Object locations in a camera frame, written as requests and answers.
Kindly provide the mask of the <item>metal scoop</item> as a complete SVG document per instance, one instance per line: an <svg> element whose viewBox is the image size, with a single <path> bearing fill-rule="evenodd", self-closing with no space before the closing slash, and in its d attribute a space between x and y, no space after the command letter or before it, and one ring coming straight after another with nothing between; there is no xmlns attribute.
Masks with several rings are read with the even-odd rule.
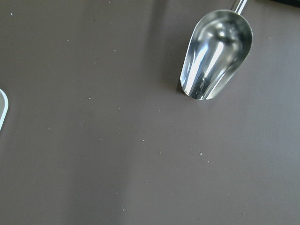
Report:
<svg viewBox="0 0 300 225"><path fill-rule="evenodd" d="M249 55L253 31L242 16L246 4L236 0L231 9L212 11L196 24L180 74L187 96L214 99Z"/></svg>

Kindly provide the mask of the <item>white rabbit tray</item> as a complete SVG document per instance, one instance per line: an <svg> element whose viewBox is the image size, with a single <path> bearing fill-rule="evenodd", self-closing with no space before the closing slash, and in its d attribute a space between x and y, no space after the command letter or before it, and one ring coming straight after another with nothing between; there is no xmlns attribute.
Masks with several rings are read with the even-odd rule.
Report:
<svg viewBox="0 0 300 225"><path fill-rule="evenodd" d="M4 119L8 112L8 106L9 106L9 102L8 102L7 95L2 89L0 89L0 129L2 128Z"/></svg>

